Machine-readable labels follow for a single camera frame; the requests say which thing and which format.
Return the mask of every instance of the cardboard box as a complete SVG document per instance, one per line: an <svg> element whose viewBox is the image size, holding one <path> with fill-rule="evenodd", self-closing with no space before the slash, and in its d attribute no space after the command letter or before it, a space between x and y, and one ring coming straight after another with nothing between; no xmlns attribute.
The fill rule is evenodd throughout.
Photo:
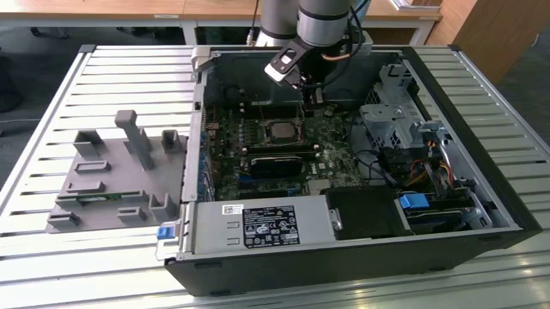
<svg viewBox="0 0 550 309"><path fill-rule="evenodd" d="M444 0L406 0L410 5L417 6L441 6Z"/></svg>

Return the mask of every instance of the chip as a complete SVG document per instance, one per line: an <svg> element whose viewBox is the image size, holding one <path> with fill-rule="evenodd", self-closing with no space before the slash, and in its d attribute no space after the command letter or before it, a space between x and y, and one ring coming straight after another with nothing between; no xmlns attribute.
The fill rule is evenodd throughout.
<svg viewBox="0 0 550 309"><path fill-rule="evenodd" d="M269 136L274 143L295 142L298 132L293 122L274 122L269 127Z"/></svg>

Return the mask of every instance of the table leg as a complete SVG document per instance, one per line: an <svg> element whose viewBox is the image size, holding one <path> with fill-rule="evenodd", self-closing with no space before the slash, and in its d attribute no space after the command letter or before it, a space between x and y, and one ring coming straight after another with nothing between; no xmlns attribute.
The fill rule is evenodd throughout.
<svg viewBox="0 0 550 309"><path fill-rule="evenodd" d="M197 43L197 21L182 21L183 37L186 45L198 45Z"/></svg>
<svg viewBox="0 0 550 309"><path fill-rule="evenodd" d="M413 38L410 45L425 45L426 40L429 39L429 35L432 32L432 28L436 24L436 21L424 21L420 23L420 27L417 28L417 31L414 32Z"/></svg>

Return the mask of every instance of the floor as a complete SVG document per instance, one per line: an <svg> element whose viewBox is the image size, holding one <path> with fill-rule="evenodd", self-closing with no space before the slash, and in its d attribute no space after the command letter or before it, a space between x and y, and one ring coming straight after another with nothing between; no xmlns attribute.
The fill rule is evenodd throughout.
<svg viewBox="0 0 550 309"><path fill-rule="evenodd" d="M12 111L0 113L0 187L3 186L23 148L35 130L71 62L83 44L151 45L183 44L182 35L167 33L159 39L151 33L135 37L130 31L114 28L73 28L69 39L57 38L55 29L41 29L43 37L32 36L28 28L0 28L0 70L10 72L24 101ZM516 109L534 130L550 143L550 27L540 41L524 54L498 85ZM6 120L30 121L3 123Z"/></svg>

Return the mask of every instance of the motherboard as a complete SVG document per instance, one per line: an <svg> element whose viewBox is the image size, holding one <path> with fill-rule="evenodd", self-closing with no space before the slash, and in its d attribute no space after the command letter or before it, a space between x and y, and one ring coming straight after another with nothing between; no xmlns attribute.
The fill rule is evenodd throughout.
<svg viewBox="0 0 550 309"><path fill-rule="evenodd" d="M257 105L213 108L206 119L218 201L320 195L362 184L349 113Z"/></svg>

